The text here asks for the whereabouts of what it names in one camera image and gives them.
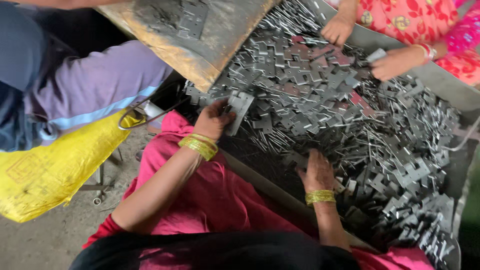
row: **pink sleeve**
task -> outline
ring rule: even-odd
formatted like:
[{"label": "pink sleeve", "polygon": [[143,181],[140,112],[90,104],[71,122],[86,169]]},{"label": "pink sleeve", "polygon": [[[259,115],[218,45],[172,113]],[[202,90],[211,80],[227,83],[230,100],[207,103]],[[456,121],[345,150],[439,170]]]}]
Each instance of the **pink sleeve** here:
[{"label": "pink sleeve", "polygon": [[475,48],[480,43],[480,1],[470,7],[444,38],[448,52],[452,53]]},{"label": "pink sleeve", "polygon": [[100,224],[100,226],[98,227],[97,232],[88,238],[87,243],[82,245],[82,249],[87,248],[93,242],[95,242],[100,238],[111,236],[124,231],[125,230],[123,230],[120,226],[118,226],[115,223],[115,221],[113,221],[112,215],[108,215],[105,221],[102,224]]}]

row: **metal stand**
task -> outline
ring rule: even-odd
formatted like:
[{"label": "metal stand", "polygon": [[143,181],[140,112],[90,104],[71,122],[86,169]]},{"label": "metal stand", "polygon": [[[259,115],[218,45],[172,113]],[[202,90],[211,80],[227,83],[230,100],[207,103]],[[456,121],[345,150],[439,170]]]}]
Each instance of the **metal stand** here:
[{"label": "metal stand", "polygon": [[[120,160],[114,158],[113,156],[109,156],[108,159],[111,161],[115,166],[119,166]],[[103,195],[108,188],[113,187],[112,185],[105,185],[103,183],[103,171],[104,171],[104,163],[98,167],[95,171],[95,179],[96,184],[83,184],[78,191],[96,191],[96,197],[93,199],[92,203],[95,206],[101,205],[103,202]]]}]

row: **bangle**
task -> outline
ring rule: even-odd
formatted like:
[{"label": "bangle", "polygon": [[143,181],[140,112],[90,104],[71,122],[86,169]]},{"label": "bangle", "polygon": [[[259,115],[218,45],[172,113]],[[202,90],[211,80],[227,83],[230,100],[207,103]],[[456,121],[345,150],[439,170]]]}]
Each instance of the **bangle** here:
[{"label": "bangle", "polygon": [[190,136],[195,137],[197,139],[201,139],[203,141],[207,141],[207,142],[216,146],[216,141],[210,139],[209,137],[206,137],[206,136],[203,136],[203,135],[200,135],[200,134],[197,134],[197,133],[192,133],[192,134],[190,134]]},{"label": "bangle", "polygon": [[425,43],[420,43],[420,44],[414,44],[412,47],[420,47],[423,49],[423,57],[425,59],[425,63],[428,63],[428,61],[433,61],[435,59],[435,56],[437,56],[437,50],[435,50],[432,46],[425,44]]},{"label": "bangle", "polygon": [[178,145],[180,147],[186,146],[192,150],[197,151],[206,161],[211,160],[218,152],[218,147],[216,146],[216,144],[200,140],[192,135],[188,135],[183,138],[178,143]]},{"label": "bangle", "polygon": [[334,202],[335,194],[331,190],[314,190],[305,194],[305,201],[307,205],[310,205],[314,202]]}]

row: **concrete floor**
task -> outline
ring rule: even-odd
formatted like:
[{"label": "concrete floor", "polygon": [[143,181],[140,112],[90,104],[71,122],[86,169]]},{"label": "concrete floor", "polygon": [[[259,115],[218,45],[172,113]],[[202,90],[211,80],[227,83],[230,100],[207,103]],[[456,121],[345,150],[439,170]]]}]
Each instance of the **concrete floor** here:
[{"label": "concrete floor", "polygon": [[[69,206],[58,206],[40,217],[18,224],[0,216],[0,269],[68,269],[87,238],[113,209],[102,211],[120,200],[138,173],[135,154],[152,138],[145,129],[134,130],[119,146],[123,162],[116,167],[105,163],[104,181],[114,183],[104,202],[94,206],[94,191],[80,191]],[[118,150],[113,156],[120,160]]]}]

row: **hand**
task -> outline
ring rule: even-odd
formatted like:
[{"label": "hand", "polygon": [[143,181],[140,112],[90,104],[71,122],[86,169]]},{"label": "hand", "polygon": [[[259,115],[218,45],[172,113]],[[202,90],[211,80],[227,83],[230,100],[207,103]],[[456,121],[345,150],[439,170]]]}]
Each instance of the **hand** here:
[{"label": "hand", "polygon": [[307,172],[297,167],[297,173],[307,193],[314,190],[333,190],[333,167],[317,149],[310,150]]},{"label": "hand", "polygon": [[320,32],[322,36],[338,47],[343,47],[355,26],[355,12],[338,12]]},{"label": "hand", "polygon": [[372,74],[382,81],[401,75],[425,62],[424,52],[419,47],[392,49],[387,56],[372,63]]},{"label": "hand", "polygon": [[205,107],[198,116],[193,133],[217,141],[223,133],[223,128],[235,119],[234,112],[221,115],[226,105],[227,99],[224,99],[215,101],[212,105]]}]

